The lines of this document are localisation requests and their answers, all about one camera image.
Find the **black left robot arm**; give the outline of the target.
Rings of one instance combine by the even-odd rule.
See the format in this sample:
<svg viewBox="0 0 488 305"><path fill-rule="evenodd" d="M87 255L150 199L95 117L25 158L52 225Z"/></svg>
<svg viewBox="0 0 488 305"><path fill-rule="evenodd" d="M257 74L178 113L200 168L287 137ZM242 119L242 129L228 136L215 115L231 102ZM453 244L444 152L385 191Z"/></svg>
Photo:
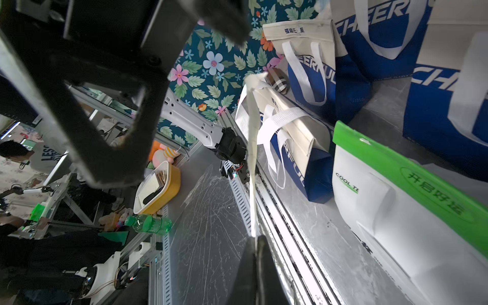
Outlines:
<svg viewBox="0 0 488 305"><path fill-rule="evenodd" d="M199 20L236 44L250 32L243 1L2 1L1 74L91 187L139 183L160 118L220 159L240 163L245 148L235 133L170 90L174 64ZM91 86L137 109L121 146L102 138L69 85Z"/></svg>

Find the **white bag green top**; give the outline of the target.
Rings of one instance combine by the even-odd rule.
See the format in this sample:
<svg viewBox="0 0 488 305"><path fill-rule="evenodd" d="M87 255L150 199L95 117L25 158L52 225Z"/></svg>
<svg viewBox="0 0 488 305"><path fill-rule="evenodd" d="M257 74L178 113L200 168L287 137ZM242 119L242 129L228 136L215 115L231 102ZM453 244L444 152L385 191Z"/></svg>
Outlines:
<svg viewBox="0 0 488 305"><path fill-rule="evenodd" d="M487 183L334 127L344 222L413 304L487 303Z"/></svg>

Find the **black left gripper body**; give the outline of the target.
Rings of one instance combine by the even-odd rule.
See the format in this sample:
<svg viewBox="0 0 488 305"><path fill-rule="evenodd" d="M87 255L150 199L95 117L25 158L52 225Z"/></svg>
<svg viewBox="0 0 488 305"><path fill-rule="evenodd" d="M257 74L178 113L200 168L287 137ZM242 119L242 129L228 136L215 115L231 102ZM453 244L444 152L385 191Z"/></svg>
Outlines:
<svg viewBox="0 0 488 305"><path fill-rule="evenodd" d="M166 118L224 161L246 156L241 138L203 118L170 90L173 66L196 23L237 45L250 32L243 1L1 2L1 73L54 129L93 188L141 182L156 127ZM89 85L137 108L124 143L107 144L68 84Z"/></svg>

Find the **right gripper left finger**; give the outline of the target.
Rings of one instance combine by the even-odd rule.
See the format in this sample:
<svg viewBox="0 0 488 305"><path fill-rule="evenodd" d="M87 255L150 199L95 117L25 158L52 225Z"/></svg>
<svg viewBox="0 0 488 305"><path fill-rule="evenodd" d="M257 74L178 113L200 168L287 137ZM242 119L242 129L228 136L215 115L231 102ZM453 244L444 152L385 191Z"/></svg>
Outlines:
<svg viewBox="0 0 488 305"><path fill-rule="evenodd" d="M247 239L244 252L241 255L236 278L227 297L226 304L256 304L257 296L257 267L256 267L256 239Z"/></svg>

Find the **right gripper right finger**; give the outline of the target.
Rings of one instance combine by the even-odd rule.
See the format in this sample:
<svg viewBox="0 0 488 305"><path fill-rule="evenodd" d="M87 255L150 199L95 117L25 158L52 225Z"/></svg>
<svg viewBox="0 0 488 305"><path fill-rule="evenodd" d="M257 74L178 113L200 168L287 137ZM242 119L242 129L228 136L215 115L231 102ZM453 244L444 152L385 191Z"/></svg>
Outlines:
<svg viewBox="0 0 488 305"><path fill-rule="evenodd" d="M264 235L258 236L255 242L255 282L255 304L289 304L268 240Z"/></svg>

